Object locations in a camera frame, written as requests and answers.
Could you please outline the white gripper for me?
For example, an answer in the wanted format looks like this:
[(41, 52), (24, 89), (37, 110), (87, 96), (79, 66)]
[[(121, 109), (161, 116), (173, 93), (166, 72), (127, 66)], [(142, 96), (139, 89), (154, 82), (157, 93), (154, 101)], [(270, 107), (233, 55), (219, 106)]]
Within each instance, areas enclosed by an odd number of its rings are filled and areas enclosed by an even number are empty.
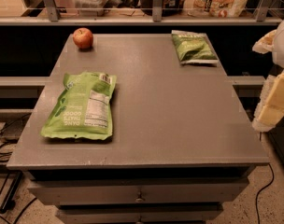
[(263, 83), (260, 102), (257, 104), (252, 127), (268, 132), (284, 117), (284, 72), (277, 77), (269, 75)]

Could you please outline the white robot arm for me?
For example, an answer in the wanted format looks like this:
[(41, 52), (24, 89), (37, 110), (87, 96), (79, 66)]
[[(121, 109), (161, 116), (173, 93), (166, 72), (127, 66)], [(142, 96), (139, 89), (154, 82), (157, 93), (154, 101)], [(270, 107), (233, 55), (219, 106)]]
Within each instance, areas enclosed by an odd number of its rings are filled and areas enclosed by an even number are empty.
[(279, 75), (267, 77), (254, 112), (252, 127), (258, 132), (268, 132), (284, 117), (284, 20), (276, 30), (257, 41), (252, 50), (261, 54), (271, 52), (273, 63), (283, 69)]

